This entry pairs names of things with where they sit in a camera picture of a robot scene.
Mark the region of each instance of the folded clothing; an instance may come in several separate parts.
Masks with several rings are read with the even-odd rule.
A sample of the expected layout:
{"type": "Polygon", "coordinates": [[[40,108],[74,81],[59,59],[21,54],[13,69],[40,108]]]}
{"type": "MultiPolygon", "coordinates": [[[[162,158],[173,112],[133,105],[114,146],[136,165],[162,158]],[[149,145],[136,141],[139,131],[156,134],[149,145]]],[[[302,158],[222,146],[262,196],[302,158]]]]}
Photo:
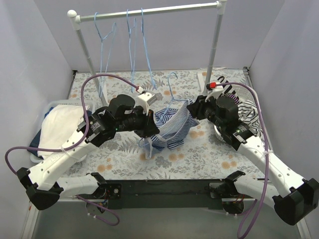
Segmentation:
{"type": "MultiPolygon", "coordinates": [[[[54,107],[51,107],[49,109],[49,111],[47,113],[44,114],[44,118],[51,112],[51,110],[53,110],[54,107]]],[[[39,132],[35,135],[35,137],[33,138],[33,140],[31,141],[29,147],[32,148],[39,148],[39,143],[40,143],[40,136],[41,136],[41,130],[39,130],[39,132]]],[[[34,156],[43,159],[41,156],[38,155],[38,151],[36,150],[28,150],[30,153],[32,153],[34,156]]]]}
{"type": "MultiPolygon", "coordinates": [[[[81,121],[83,121],[82,106],[57,105],[42,122],[38,147],[60,149],[81,121]]],[[[43,151],[37,153],[38,157],[42,156],[44,159],[51,154],[52,152],[43,151]]]]}

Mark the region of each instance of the purple tube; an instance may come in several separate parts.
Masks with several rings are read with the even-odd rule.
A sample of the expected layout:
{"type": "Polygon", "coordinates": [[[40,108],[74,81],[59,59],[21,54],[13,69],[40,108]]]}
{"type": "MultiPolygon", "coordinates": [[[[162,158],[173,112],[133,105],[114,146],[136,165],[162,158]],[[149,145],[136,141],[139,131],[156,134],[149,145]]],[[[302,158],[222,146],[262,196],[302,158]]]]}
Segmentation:
{"type": "MultiPolygon", "coordinates": [[[[86,122],[85,131],[84,131],[83,137],[78,142],[76,142],[74,145],[72,145],[71,147],[65,148],[64,149],[65,151],[71,150],[71,149],[75,148],[76,146],[78,146],[85,139],[86,135],[88,134],[88,131],[89,131],[89,116],[88,116],[88,113],[86,112],[86,109],[85,109],[84,96],[83,96],[84,95],[84,87],[90,80],[92,80],[94,78],[97,78],[97,77],[101,77],[101,76],[114,77],[114,78],[117,78],[119,80],[124,81],[125,83],[127,83],[130,86],[134,87],[136,90],[139,88],[138,86],[134,85],[133,83],[129,82],[128,80],[126,80],[126,79],[124,79],[124,78],[122,78],[120,76],[107,74],[107,73],[97,74],[97,75],[91,76],[88,79],[86,79],[85,82],[82,85],[82,88],[81,88],[81,103],[82,103],[82,107],[83,107],[84,119],[85,119],[85,122],[86,122]]],[[[9,155],[9,153],[11,151],[16,150],[16,149],[36,150],[36,151],[45,151],[45,152],[62,152],[61,149],[34,148],[34,147],[26,147],[26,146],[12,147],[12,148],[8,149],[8,151],[5,153],[4,159],[5,159],[6,164],[9,167],[9,169],[15,175],[16,175],[16,171],[11,166],[11,164],[9,162],[9,159],[8,159],[8,155],[9,155]]]]}
{"type": "Polygon", "coordinates": [[[82,197],[79,196],[79,195],[77,195],[76,197],[77,197],[78,199],[80,199],[80,200],[86,202],[86,203],[89,203],[89,204],[91,204],[91,205],[94,205],[94,206],[96,206],[96,207],[98,207],[98,208],[101,208],[101,209],[103,209],[103,210],[105,210],[105,211],[108,211],[109,213],[113,214],[113,215],[117,218],[117,222],[116,222],[116,223],[109,222],[109,221],[106,220],[105,218],[102,218],[102,217],[100,217],[100,216],[94,215],[94,214],[92,214],[92,213],[90,213],[90,215],[95,216],[97,219],[100,219],[101,221],[105,222],[106,224],[108,224],[108,225],[110,225],[110,226],[116,226],[116,225],[118,225],[118,224],[120,223],[120,217],[119,217],[119,215],[117,215],[114,211],[112,211],[112,210],[110,210],[110,209],[108,209],[108,208],[105,208],[105,207],[103,207],[103,206],[101,206],[101,205],[98,205],[98,204],[96,204],[96,203],[93,203],[93,202],[91,202],[91,201],[89,201],[89,200],[87,200],[87,199],[85,199],[85,198],[82,198],[82,197]]]}
{"type": "MultiPolygon", "coordinates": [[[[255,101],[255,103],[256,103],[256,106],[257,106],[258,116],[259,116],[259,119],[260,119],[260,125],[261,125],[262,131],[263,131],[263,135],[264,135],[264,138],[265,138],[265,151],[268,151],[268,137],[267,137],[267,135],[266,135],[265,123],[264,123],[263,117],[262,117],[262,115],[261,115],[260,105],[259,105],[259,103],[258,103],[258,100],[257,100],[257,98],[256,98],[256,96],[255,96],[254,91],[253,91],[250,87],[248,87],[248,86],[246,86],[246,85],[244,85],[244,84],[242,84],[242,83],[237,83],[237,82],[218,83],[218,84],[216,84],[216,85],[217,85],[217,86],[238,85],[238,86],[245,87],[245,88],[252,94],[252,96],[253,96],[253,98],[254,98],[254,101],[255,101]]],[[[245,223],[247,217],[248,217],[249,214],[251,213],[252,209],[255,207],[257,201],[254,202],[253,206],[249,209],[248,213],[245,215],[245,217],[244,217],[243,220],[241,221],[241,223],[240,223],[240,225],[239,225],[239,228],[238,228],[238,231],[237,231],[237,237],[238,237],[239,239],[243,239],[243,238],[245,238],[245,237],[248,235],[248,233],[250,232],[251,228],[253,227],[253,225],[255,224],[255,222],[256,222],[256,220],[257,220],[257,217],[258,217],[258,215],[259,215],[259,213],[260,213],[260,211],[261,211],[261,207],[263,206],[264,199],[265,199],[265,196],[266,196],[268,173],[269,173],[269,172],[268,172],[268,171],[269,171],[269,155],[268,155],[268,154],[266,154],[265,161],[266,161],[266,163],[265,163],[265,164],[266,164],[266,168],[265,168],[265,182],[264,182],[264,187],[263,187],[263,192],[262,192],[262,195],[261,195],[261,198],[260,198],[260,202],[259,202],[258,208],[257,208],[257,210],[256,210],[256,212],[255,212],[255,215],[254,215],[253,219],[251,220],[251,222],[250,222],[248,228],[246,229],[246,231],[244,232],[244,234],[243,234],[242,236],[240,236],[240,233],[241,233],[241,230],[242,230],[242,228],[243,228],[243,225],[244,225],[244,223],[245,223]]]]}

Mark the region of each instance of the cable tie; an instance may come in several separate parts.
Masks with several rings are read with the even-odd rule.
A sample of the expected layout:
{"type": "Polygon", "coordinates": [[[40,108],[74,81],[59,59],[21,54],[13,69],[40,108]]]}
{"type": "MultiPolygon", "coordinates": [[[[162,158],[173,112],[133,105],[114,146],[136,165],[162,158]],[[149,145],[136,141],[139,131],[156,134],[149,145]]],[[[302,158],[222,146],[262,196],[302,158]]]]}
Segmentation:
{"type": "Polygon", "coordinates": [[[273,153],[273,152],[274,152],[273,150],[264,151],[262,158],[265,157],[267,154],[270,154],[270,153],[273,153]]]}
{"type": "Polygon", "coordinates": [[[76,161],[79,161],[80,159],[78,159],[78,158],[76,158],[76,157],[73,157],[72,155],[70,155],[66,150],[65,150],[65,148],[63,148],[62,146],[60,147],[60,149],[61,149],[61,151],[63,152],[63,153],[65,153],[67,156],[69,156],[70,158],[73,158],[73,159],[75,159],[76,161]]]}

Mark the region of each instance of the metal rod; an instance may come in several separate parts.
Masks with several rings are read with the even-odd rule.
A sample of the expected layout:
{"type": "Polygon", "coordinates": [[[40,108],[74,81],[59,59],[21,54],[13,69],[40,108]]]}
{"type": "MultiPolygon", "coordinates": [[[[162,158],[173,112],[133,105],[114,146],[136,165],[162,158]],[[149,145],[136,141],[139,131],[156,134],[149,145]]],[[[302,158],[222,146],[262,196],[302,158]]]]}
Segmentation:
{"type": "MultiPolygon", "coordinates": [[[[228,202],[234,202],[236,200],[236,198],[222,198],[221,201],[223,203],[228,203],[228,202]]],[[[243,201],[254,201],[255,199],[254,198],[244,198],[243,201]]]]}
{"type": "MultiPolygon", "coordinates": [[[[89,65],[89,68],[90,68],[90,72],[92,74],[92,76],[96,75],[95,71],[94,71],[94,67],[93,67],[93,63],[92,63],[92,60],[91,60],[91,57],[89,55],[89,51],[88,51],[88,48],[86,47],[86,44],[85,44],[85,41],[84,41],[84,38],[83,38],[83,35],[82,35],[82,31],[81,29],[79,30],[76,30],[76,34],[79,38],[79,41],[81,43],[81,46],[82,46],[82,49],[83,49],[83,52],[84,52],[84,55],[86,57],[86,61],[88,62],[88,65],[89,65]]],[[[94,81],[94,84],[95,84],[95,87],[96,89],[99,91],[99,88],[100,88],[100,82],[98,80],[98,78],[94,78],[93,79],[94,81]]],[[[104,95],[104,92],[102,92],[102,95],[101,95],[101,101],[102,101],[102,105],[103,106],[107,106],[108,103],[106,101],[106,98],[107,96],[104,95]]]]}
{"type": "Polygon", "coordinates": [[[220,32],[220,26],[221,26],[221,21],[223,19],[224,14],[218,14],[217,15],[217,21],[215,25],[215,31],[214,31],[214,38],[213,38],[213,44],[210,50],[210,57],[209,57],[209,62],[208,62],[208,67],[207,67],[207,74],[206,74],[206,79],[205,79],[205,85],[204,85],[204,95],[207,94],[207,88],[206,85],[210,83],[210,77],[211,77],[211,72],[213,70],[213,64],[215,60],[215,54],[216,54],[216,48],[217,48],[217,42],[218,42],[218,36],[220,32]]]}
{"type": "MultiPolygon", "coordinates": [[[[190,4],[190,5],[182,5],[182,6],[168,6],[168,7],[158,7],[158,8],[150,8],[143,9],[143,15],[157,14],[157,13],[168,13],[168,12],[176,12],[176,11],[187,11],[187,10],[199,10],[206,8],[217,8],[218,3],[200,3],[200,4],[190,4]]],[[[116,18],[116,17],[126,17],[126,11],[122,12],[114,12],[107,14],[97,14],[96,19],[108,19],[108,18],[116,18]]],[[[141,10],[129,11],[128,16],[140,16],[142,15],[141,10]]],[[[93,21],[94,15],[89,16],[80,16],[81,22],[85,21],[93,21]]]]}

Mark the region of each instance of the metal pole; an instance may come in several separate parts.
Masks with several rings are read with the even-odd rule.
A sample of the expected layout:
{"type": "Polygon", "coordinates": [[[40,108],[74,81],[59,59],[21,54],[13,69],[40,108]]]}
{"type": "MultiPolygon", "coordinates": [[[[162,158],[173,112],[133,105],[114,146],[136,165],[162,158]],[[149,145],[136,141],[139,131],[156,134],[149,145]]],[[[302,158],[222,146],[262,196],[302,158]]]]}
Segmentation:
{"type": "MultiPolygon", "coordinates": [[[[85,55],[85,57],[86,57],[86,61],[88,62],[88,65],[89,65],[89,68],[90,68],[90,72],[91,72],[92,76],[94,76],[94,75],[96,75],[96,73],[95,73],[95,71],[94,71],[92,59],[91,59],[91,57],[90,57],[90,55],[89,55],[88,48],[86,47],[85,41],[84,41],[84,39],[83,39],[82,31],[81,31],[81,30],[76,30],[76,34],[78,35],[79,41],[80,41],[80,43],[81,43],[81,46],[82,46],[84,55],[85,55]]],[[[98,78],[94,78],[93,81],[94,81],[94,84],[95,84],[96,89],[99,91],[100,82],[99,82],[98,78]]],[[[104,95],[104,92],[102,92],[101,101],[102,101],[102,105],[103,105],[103,106],[107,106],[107,105],[108,105],[107,100],[106,100],[106,99],[107,99],[106,97],[107,97],[107,96],[104,95]]]]}
{"type": "MultiPolygon", "coordinates": [[[[78,17],[76,11],[69,10],[68,11],[68,17],[70,18],[72,26],[73,26],[73,29],[75,30],[75,32],[76,32],[76,34],[78,36],[78,39],[79,39],[79,41],[81,43],[84,55],[86,57],[86,61],[87,61],[88,65],[89,65],[89,68],[90,68],[90,72],[91,72],[92,76],[94,76],[94,75],[96,75],[96,73],[94,71],[93,63],[92,63],[88,48],[87,48],[87,46],[85,44],[85,41],[84,41],[84,38],[83,38],[83,35],[82,35],[82,31],[81,31],[81,28],[80,28],[80,24],[76,22],[77,21],[76,19],[78,17]]],[[[93,81],[94,81],[96,89],[99,91],[100,82],[99,82],[98,78],[94,78],[93,81]]],[[[107,94],[105,95],[104,91],[102,92],[102,95],[101,95],[100,99],[102,101],[102,105],[103,106],[107,106],[109,104],[107,102],[107,94]]]]}
{"type": "Polygon", "coordinates": [[[214,60],[215,60],[215,54],[216,54],[216,48],[217,48],[218,36],[219,36],[219,32],[220,32],[221,21],[223,19],[227,0],[220,0],[219,2],[222,4],[222,7],[219,9],[218,15],[217,15],[217,21],[216,21],[215,31],[214,31],[214,38],[213,38],[213,43],[212,43],[212,47],[210,50],[209,62],[208,62],[208,67],[207,67],[207,74],[206,74],[205,85],[204,85],[204,92],[203,92],[204,95],[207,94],[206,85],[210,83],[210,77],[211,77],[211,72],[213,70],[213,64],[214,64],[214,60]]]}
{"type": "MultiPolygon", "coordinates": [[[[217,7],[218,7],[217,2],[190,4],[190,5],[181,5],[181,6],[158,7],[158,8],[143,9],[143,15],[187,11],[187,10],[199,10],[199,9],[217,8],[217,7]]],[[[126,11],[107,13],[107,14],[97,14],[96,20],[116,18],[116,17],[126,17],[126,14],[127,14],[126,11]]],[[[142,10],[134,10],[134,11],[128,12],[128,16],[141,16],[141,15],[142,15],[142,10]]],[[[93,21],[93,20],[94,20],[94,15],[80,16],[80,22],[93,21]]]]}

